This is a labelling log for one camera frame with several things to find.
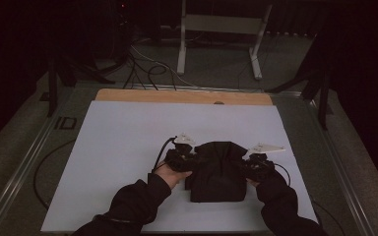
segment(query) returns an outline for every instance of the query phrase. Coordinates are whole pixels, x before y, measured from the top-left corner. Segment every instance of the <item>white metal stand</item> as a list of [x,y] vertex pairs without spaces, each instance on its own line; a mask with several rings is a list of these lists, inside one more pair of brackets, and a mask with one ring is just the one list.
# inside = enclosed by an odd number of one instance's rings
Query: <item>white metal stand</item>
[[262,79],[262,72],[260,70],[259,60],[257,58],[257,52],[259,51],[260,43],[262,42],[263,35],[265,33],[266,25],[267,25],[271,10],[272,10],[272,5],[268,5],[266,7],[264,16],[262,18],[257,18],[257,19],[191,15],[191,14],[186,14],[186,0],[182,0],[180,49],[179,49],[179,58],[177,61],[177,74],[183,75],[185,73],[186,31],[187,30],[219,31],[219,32],[257,34],[256,43],[253,47],[249,49],[249,54],[250,54],[251,64],[253,67],[254,78],[256,80]]

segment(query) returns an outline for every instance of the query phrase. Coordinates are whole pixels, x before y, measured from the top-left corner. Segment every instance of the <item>dark background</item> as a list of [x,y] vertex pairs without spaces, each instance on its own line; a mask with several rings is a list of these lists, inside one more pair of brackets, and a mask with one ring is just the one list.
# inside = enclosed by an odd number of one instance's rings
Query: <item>dark background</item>
[[[0,1],[0,130],[47,71],[49,38],[44,31],[75,60],[95,66],[95,58],[120,57],[127,49],[124,30],[114,30],[118,25],[112,23],[113,12],[153,39],[161,38],[160,25],[180,23],[180,1],[138,0],[125,2],[126,9],[118,8],[121,1],[97,2],[84,0],[78,7],[75,0]],[[188,11],[194,13],[210,12],[213,5],[212,0],[189,2]],[[255,8],[240,10],[247,1],[217,2],[216,15],[255,14]],[[257,9],[263,4],[249,2]],[[267,30],[315,36],[298,75],[332,68],[331,88],[378,168],[378,1],[281,1],[273,8]]]

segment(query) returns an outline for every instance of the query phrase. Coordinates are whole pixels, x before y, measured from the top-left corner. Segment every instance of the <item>wooden edge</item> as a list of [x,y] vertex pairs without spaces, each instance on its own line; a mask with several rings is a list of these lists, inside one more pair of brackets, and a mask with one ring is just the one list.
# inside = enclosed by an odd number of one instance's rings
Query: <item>wooden edge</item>
[[175,91],[103,88],[95,100],[232,105],[273,105],[268,94],[226,91]]

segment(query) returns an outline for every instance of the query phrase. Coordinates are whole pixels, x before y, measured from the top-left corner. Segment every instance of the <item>sleeve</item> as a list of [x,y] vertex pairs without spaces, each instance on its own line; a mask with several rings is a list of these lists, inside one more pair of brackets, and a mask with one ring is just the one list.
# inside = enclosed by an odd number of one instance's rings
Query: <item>sleeve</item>
[[109,211],[96,216],[73,236],[140,235],[143,225],[155,220],[158,207],[170,194],[170,188],[161,177],[149,174],[147,184],[138,180],[121,188],[113,198]]
[[277,236],[328,236],[319,224],[297,215],[296,192],[278,172],[260,183],[256,191],[258,199],[265,204],[263,219]]

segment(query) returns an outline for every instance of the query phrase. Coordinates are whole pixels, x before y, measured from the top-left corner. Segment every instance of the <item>controller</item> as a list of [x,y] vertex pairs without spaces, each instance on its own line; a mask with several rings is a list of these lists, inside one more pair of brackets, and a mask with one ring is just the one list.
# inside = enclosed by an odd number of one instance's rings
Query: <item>controller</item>
[[203,158],[198,153],[191,153],[192,146],[195,142],[185,134],[176,137],[173,149],[169,149],[165,155],[164,162],[170,166],[173,171],[186,172],[194,170]]
[[248,149],[249,158],[238,163],[244,177],[255,182],[264,181],[269,175],[275,172],[275,164],[268,160],[266,153],[283,151],[283,147],[258,144]]

